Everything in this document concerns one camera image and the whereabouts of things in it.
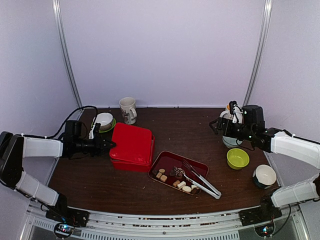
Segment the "white bowl on saucer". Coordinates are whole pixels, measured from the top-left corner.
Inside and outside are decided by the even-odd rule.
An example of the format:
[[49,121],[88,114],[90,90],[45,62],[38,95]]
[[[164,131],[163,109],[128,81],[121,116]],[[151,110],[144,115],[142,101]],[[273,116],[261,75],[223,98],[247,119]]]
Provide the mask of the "white bowl on saucer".
[[100,124],[100,131],[106,131],[111,128],[113,119],[114,117],[111,113],[102,112],[97,115],[95,123]]

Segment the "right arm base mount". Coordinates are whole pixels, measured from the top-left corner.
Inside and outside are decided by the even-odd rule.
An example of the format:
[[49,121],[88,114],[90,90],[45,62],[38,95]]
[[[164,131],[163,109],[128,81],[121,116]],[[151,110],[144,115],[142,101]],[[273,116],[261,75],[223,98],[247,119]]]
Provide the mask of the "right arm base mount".
[[241,210],[239,218],[242,226],[255,225],[263,222],[271,221],[272,219],[280,218],[282,211],[278,208],[271,211],[263,211],[261,207]]

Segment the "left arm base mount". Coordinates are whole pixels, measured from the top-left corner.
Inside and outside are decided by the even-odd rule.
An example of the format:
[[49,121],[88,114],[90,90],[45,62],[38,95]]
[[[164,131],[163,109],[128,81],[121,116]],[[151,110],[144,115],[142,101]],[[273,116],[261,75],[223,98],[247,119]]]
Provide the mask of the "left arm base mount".
[[90,213],[88,211],[67,208],[66,211],[49,209],[45,217],[56,222],[65,223],[73,227],[86,227]]

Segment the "left aluminium frame post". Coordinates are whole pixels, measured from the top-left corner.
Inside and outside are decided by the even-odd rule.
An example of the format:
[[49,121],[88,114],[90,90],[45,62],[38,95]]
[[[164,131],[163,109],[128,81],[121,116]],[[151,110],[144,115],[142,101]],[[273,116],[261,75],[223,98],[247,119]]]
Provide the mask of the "left aluminium frame post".
[[67,40],[66,40],[66,34],[64,30],[60,1],[52,0],[52,7],[53,7],[53,14],[54,14],[54,18],[57,26],[60,46],[62,50],[62,57],[63,57],[64,66],[66,69],[67,78],[70,83],[71,92],[75,99],[76,105],[77,107],[80,108],[83,106],[83,104],[80,98],[80,93],[76,84],[76,80],[75,80],[75,76],[74,76],[74,72],[71,64],[71,59],[70,59]]

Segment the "right aluminium frame post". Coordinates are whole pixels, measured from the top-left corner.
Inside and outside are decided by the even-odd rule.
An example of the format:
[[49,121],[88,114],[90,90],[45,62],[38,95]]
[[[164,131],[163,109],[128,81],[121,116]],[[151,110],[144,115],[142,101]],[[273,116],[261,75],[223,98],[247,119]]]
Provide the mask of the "right aluminium frame post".
[[264,8],[260,26],[260,34],[257,43],[257,49],[255,53],[255,58],[253,61],[253,67],[250,74],[249,83],[247,86],[246,94],[243,100],[243,105],[248,105],[255,88],[255,84],[257,82],[260,66],[263,59],[263,52],[266,46],[267,37],[270,29],[270,22],[272,17],[272,9],[273,9],[273,1],[272,0],[265,0],[264,1]]

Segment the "red chocolate tray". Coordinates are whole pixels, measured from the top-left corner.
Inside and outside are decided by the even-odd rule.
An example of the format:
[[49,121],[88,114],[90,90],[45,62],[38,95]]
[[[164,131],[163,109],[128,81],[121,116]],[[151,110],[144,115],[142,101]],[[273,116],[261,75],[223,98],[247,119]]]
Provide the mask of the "red chocolate tray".
[[191,172],[186,163],[193,167],[202,177],[207,177],[209,167],[206,164],[170,151],[162,151],[158,155],[148,172],[148,176],[167,187],[196,196],[201,192],[201,189],[193,182],[198,182],[202,186],[204,183],[195,173]]

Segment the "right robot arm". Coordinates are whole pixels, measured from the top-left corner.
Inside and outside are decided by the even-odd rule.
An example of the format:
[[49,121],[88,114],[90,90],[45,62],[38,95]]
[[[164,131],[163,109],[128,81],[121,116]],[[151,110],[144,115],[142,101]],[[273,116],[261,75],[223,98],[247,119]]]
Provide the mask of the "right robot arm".
[[[250,142],[253,148],[267,153],[281,154],[305,162],[316,169],[320,167],[320,144],[290,133],[286,129],[266,128],[263,108],[258,105],[240,107],[236,101],[230,101],[219,117],[209,122],[215,134]],[[320,176],[280,187],[266,198],[264,204],[256,210],[259,220],[268,220],[276,208],[293,203],[320,199]]]

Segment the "round tan chocolate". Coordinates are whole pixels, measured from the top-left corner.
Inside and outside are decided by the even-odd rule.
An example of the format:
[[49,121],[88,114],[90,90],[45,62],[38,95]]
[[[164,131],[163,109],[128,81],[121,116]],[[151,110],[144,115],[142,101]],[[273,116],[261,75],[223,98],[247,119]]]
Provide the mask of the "round tan chocolate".
[[163,168],[159,169],[159,172],[160,172],[160,173],[162,173],[162,174],[164,174],[164,173],[165,173],[165,171],[166,171],[166,170],[165,170],[165,169],[163,169]]

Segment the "dark bowl white inside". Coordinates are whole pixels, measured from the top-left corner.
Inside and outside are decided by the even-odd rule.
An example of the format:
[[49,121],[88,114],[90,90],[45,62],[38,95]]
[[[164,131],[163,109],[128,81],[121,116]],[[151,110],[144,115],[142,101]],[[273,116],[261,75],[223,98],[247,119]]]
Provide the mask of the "dark bowl white inside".
[[269,165],[261,164],[254,170],[252,179],[256,187],[265,190],[277,181],[277,174]]

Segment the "aluminium frame post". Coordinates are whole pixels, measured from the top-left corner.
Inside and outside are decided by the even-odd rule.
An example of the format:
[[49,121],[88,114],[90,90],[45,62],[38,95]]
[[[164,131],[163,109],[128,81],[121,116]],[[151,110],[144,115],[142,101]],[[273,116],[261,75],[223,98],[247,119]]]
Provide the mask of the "aluminium frame post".
[[66,69],[67,78],[70,83],[71,92],[75,99],[76,105],[77,107],[80,108],[83,106],[83,104],[80,98],[80,93],[76,84],[76,80],[75,80],[75,76],[74,76],[74,72],[71,64],[71,59],[70,59],[67,40],[66,40],[66,34],[64,30],[60,1],[52,0],[52,7],[53,7],[53,14],[54,14],[54,18],[57,26],[60,46],[62,50],[62,57],[63,57],[64,66]]
[[253,67],[250,74],[249,83],[247,86],[246,94],[243,100],[243,105],[248,105],[255,88],[255,84],[257,82],[260,66],[263,59],[263,52],[266,46],[267,37],[270,29],[270,22],[272,17],[272,9],[273,9],[273,1],[272,0],[265,0],[264,1],[264,8],[260,26],[260,34],[257,43],[257,49],[255,53],[255,58],[253,61]]

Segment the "square tan chocolate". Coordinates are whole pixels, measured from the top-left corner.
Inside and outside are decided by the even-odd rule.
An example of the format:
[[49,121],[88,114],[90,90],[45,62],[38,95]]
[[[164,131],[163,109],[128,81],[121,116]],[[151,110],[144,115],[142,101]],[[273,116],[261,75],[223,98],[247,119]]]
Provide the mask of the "square tan chocolate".
[[160,177],[160,180],[162,181],[162,182],[166,182],[167,181],[167,179],[168,179],[168,177],[166,176],[166,175],[161,175],[161,177]]

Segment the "front aluminium rail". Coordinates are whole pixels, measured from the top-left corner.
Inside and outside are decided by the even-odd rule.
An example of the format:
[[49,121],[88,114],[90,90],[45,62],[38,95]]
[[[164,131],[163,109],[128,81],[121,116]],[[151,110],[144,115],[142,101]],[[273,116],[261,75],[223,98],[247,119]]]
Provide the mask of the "front aluminium rail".
[[262,240],[258,233],[274,224],[272,240],[309,240],[298,205],[282,208],[272,221],[243,225],[239,210],[211,213],[141,215],[89,211],[87,225],[73,230],[70,240]]

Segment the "red tin lid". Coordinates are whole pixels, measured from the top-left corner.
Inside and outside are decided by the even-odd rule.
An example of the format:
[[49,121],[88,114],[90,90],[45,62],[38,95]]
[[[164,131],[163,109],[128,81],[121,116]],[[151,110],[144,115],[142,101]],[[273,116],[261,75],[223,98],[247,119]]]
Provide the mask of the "red tin lid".
[[123,163],[147,165],[152,148],[152,132],[147,128],[116,123],[112,141],[116,146],[109,151],[112,160]]

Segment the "green saucer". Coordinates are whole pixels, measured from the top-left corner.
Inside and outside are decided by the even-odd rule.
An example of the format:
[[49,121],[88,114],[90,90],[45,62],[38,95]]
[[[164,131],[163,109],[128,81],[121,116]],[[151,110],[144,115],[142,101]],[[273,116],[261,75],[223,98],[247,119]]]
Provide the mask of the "green saucer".
[[100,123],[100,129],[99,132],[100,133],[105,133],[110,131],[116,124],[116,120],[114,117],[112,118],[98,118],[96,120],[97,123]]

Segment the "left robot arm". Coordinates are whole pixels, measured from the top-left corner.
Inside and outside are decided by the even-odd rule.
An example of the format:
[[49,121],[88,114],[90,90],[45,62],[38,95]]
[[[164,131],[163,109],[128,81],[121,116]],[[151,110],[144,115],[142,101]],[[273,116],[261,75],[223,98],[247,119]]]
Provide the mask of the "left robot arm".
[[72,218],[67,198],[39,180],[39,175],[25,161],[53,161],[78,153],[99,156],[115,146],[115,142],[98,133],[92,138],[64,133],[62,138],[53,139],[3,131],[0,134],[0,180],[6,187],[52,207],[53,215],[67,222]]

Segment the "white round chocolate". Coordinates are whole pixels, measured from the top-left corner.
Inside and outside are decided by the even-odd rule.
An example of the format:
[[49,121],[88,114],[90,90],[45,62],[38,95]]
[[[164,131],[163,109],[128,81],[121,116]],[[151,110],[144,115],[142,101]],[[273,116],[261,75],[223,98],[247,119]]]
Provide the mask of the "white round chocolate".
[[186,193],[190,193],[192,191],[192,188],[190,186],[185,185],[182,187],[182,190]]

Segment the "white mug yellow inside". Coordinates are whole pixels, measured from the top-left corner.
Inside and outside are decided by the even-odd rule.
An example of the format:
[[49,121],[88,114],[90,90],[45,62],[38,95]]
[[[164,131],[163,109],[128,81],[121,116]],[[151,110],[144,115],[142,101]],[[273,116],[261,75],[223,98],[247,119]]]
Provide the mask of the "white mug yellow inside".
[[231,115],[230,115],[230,111],[229,111],[229,104],[225,107],[225,110],[220,114],[219,117],[231,120]]

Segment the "red tin box base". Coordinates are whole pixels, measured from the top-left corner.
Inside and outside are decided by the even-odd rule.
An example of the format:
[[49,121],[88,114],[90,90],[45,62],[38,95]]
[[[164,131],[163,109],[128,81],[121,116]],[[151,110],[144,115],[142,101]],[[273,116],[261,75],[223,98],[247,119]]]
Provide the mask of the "red tin box base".
[[151,169],[155,149],[153,134],[130,139],[113,136],[112,140],[116,147],[109,151],[109,157],[115,169],[132,172],[148,172]]

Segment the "lime green bowl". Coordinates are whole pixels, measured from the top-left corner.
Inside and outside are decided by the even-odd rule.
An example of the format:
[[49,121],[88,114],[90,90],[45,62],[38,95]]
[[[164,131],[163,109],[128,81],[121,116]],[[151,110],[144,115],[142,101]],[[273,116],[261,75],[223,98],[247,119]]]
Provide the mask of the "lime green bowl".
[[250,162],[249,155],[240,148],[230,149],[226,154],[226,158],[228,166],[234,170],[241,170]]

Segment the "tall white patterned mug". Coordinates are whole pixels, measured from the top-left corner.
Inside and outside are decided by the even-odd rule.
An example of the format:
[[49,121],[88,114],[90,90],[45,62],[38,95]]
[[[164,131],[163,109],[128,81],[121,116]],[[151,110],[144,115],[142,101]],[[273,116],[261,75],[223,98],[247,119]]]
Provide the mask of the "tall white patterned mug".
[[125,124],[133,125],[137,121],[136,100],[133,97],[124,97],[119,101],[122,118]]

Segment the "metal serving tongs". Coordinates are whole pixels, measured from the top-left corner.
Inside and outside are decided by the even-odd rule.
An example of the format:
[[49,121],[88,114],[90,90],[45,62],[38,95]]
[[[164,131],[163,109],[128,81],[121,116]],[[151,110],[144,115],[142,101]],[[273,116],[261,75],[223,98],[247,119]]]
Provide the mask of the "metal serving tongs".
[[219,200],[222,196],[222,193],[215,188],[209,181],[207,181],[201,174],[199,174],[196,169],[187,161],[182,161],[183,166],[191,173],[193,174],[199,181],[196,181],[195,179],[191,178],[188,174],[184,173],[183,176],[191,182],[196,187],[200,188],[205,193],[209,194],[216,200]]

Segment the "light blue patterned bowl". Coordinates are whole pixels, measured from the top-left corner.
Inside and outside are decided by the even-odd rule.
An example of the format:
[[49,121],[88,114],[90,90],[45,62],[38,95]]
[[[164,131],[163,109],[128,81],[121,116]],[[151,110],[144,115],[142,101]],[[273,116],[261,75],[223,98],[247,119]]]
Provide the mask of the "light blue patterned bowl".
[[243,141],[239,140],[237,138],[233,138],[233,137],[228,137],[228,136],[222,136],[222,141],[224,143],[224,145],[228,148],[237,148],[238,146],[240,146]]

